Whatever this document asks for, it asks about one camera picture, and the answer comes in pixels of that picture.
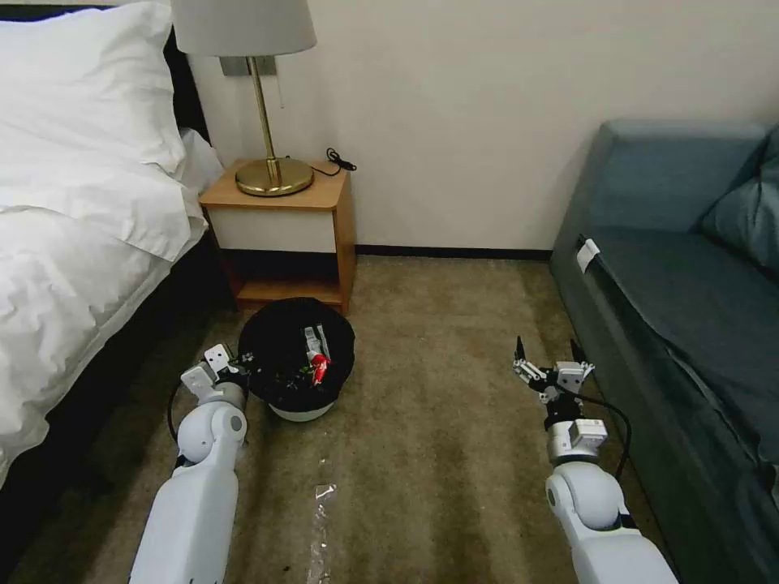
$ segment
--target black cable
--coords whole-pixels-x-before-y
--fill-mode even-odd
[[[354,172],[355,170],[357,170],[357,165],[352,164],[349,161],[343,160],[343,158],[341,158],[341,155],[338,154],[338,152],[336,152],[335,148],[328,148],[325,155],[327,156],[327,159],[330,162],[332,162],[335,165],[338,165],[338,170],[336,170],[334,173],[329,173],[329,172],[325,172],[322,169],[318,169],[315,166],[312,166],[312,168],[316,172],[322,173],[324,176],[335,176],[336,174],[341,172],[341,170],[349,170],[350,172]]]
[[[619,458],[619,463],[617,464],[617,470],[614,472],[614,478],[618,481],[620,477],[622,477],[622,471],[625,469],[625,464],[627,464],[627,457],[629,456],[631,451],[631,439],[633,437],[633,427],[631,426],[631,421],[627,418],[625,412],[623,412],[616,406],[612,406],[607,401],[599,400],[597,397],[583,396],[580,393],[572,392],[570,391],[570,389],[566,389],[559,384],[555,384],[554,387],[555,389],[557,389],[557,391],[568,393],[569,395],[573,397],[577,397],[583,402],[590,402],[590,403],[597,404],[598,406],[603,406],[607,410],[611,410],[612,412],[614,412],[622,419],[622,421],[625,424],[625,442],[622,445],[622,455]]]
[[[173,442],[175,442],[176,444],[179,443],[179,433],[176,432],[176,429],[173,427],[173,401],[176,398],[176,394],[179,392],[180,387],[181,387],[181,382],[179,381],[173,388],[173,391],[170,392],[170,397],[168,397],[168,411],[167,411],[168,432],[170,432],[170,436],[173,438]]]

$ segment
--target white duvet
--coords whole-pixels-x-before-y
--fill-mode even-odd
[[[46,414],[203,234],[221,167],[196,133],[170,177],[73,155],[0,165],[0,485]]]

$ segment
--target carpet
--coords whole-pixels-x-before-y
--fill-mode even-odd
[[[200,354],[235,346],[249,316],[212,315]],[[544,408],[511,371],[518,333],[537,364],[570,357],[547,265],[361,256],[347,317],[355,369],[327,415],[296,425],[250,398],[225,582],[576,582],[544,499]],[[127,582],[176,454],[164,358],[139,371],[88,455],[103,487],[64,494],[13,584]],[[174,419],[193,405],[180,392]],[[589,413],[607,418],[612,470],[617,433]],[[662,547],[630,467],[623,485],[639,527]]]

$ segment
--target baseboard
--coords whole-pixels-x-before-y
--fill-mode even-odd
[[[355,246],[359,256],[410,256],[435,258],[471,258],[478,260],[549,261],[550,250],[490,249],[486,247],[408,247]]]

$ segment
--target lamp shade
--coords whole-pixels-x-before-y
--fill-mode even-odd
[[[307,0],[173,0],[184,53],[252,57],[297,53],[316,44]]]

